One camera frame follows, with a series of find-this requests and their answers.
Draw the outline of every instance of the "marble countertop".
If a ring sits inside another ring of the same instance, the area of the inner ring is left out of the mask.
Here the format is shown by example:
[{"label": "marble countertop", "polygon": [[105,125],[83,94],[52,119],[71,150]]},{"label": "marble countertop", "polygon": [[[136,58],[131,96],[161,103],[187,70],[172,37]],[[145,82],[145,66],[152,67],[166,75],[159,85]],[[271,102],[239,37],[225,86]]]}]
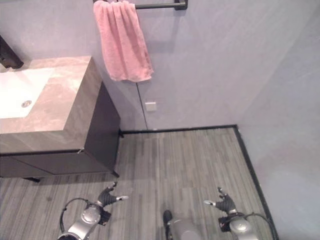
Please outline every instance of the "marble countertop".
[{"label": "marble countertop", "polygon": [[36,59],[15,71],[40,68],[54,72],[28,116],[0,119],[2,154],[83,147],[102,82],[92,58]]}]

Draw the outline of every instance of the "black cable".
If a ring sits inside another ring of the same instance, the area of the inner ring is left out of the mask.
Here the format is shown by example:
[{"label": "black cable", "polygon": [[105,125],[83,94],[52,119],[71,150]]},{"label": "black cable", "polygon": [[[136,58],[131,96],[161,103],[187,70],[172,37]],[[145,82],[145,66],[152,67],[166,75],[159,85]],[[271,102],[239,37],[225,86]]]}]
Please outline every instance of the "black cable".
[{"label": "black cable", "polygon": [[73,201],[75,201],[75,200],[82,200],[82,201],[86,202],[86,207],[88,207],[88,206],[91,204],[91,202],[90,202],[88,199],[84,199],[84,198],[82,198],[82,197],[76,197],[76,198],[71,199],[70,201],[68,201],[68,202],[66,203],[66,205],[64,205],[64,208],[62,209],[62,212],[61,212],[61,214],[60,214],[60,230],[61,230],[62,233],[65,232],[64,219],[63,219],[63,218],[64,218],[64,213],[65,213],[65,211],[67,210],[67,206],[68,206],[71,202],[73,202]]},{"label": "black cable", "polygon": [[266,218],[265,216],[263,216],[262,214],[260,214],[260,213],[255,213],[255,212],[250,213],[250,214],[248,214],[248,215],[245,215],[244,218],[247,219],[247,217],[250,217],[250,216],[259,216],[259,217],[263,218],[263,220],[265,220],[265,221],[269,224],[269,228],[270,228],[270,230],[271,230],[272,238],[273,238],[274,240],[277,240],[277,238],[276,238],[276,230],[275,230],[273,224],[271,223],[271,221],[270,221],[269,219],[267,219],[267,218]]}]

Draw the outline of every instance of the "robotic arm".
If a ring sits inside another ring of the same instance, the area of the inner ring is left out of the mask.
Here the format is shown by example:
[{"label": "robotic arm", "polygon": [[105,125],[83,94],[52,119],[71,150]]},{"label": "robotic arm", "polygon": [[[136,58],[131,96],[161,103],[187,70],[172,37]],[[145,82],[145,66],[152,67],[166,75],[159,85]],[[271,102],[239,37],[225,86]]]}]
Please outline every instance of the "robotic arm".
[{"label": "robotic arm", "polygon": [[63,232],[58,240],[87,240],[98,224],[106,225],[111,214],[104,211],[104,207],[129,198],[128,196],[111,195],[110,192],[114,190],[116,185],[117,182],[114,182],[112,187],[107,187],[100,193],[96,202],[90,202],[81,213],[80,218],[67,231]]},{"label": "robotic arm", "polygon": [[220,217],[220,229],[222,232],[231,232],[236,240],[258,240],[252,225],[245,218],[245,215],[238,212],[235,202],[225,193],[221,187],[218,187],[222,201],[214,202],[205,200],[204,203],[214,206],[217,209],[227,213],[227,216]]}]

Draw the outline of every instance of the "pink towel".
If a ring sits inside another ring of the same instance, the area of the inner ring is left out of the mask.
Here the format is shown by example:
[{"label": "pink towel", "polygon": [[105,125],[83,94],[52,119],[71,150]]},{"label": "pink towel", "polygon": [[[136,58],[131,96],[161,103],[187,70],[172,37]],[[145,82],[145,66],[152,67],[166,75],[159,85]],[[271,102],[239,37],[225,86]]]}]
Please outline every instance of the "pink towel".
[{"label": "pink towel", "polygon": [[93,12],[100,30],[104,64],[111,79],[132,82],[150,79],[154,71],[135,5],[127,1],[98,0]]}]

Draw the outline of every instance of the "towel bar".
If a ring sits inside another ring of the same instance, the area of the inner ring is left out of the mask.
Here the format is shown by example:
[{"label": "towel bar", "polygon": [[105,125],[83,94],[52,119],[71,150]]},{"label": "towel bar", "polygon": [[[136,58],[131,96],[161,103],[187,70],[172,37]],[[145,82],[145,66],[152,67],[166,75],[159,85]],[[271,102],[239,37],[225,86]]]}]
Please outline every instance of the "towel bar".
[{"label": "towel bar", "polygon": [[135,5],[135,9],[164,9],[164,8],[174,8],[175,10],[186,10],[188,8],[188,0],[174,0],[174,3]]}]

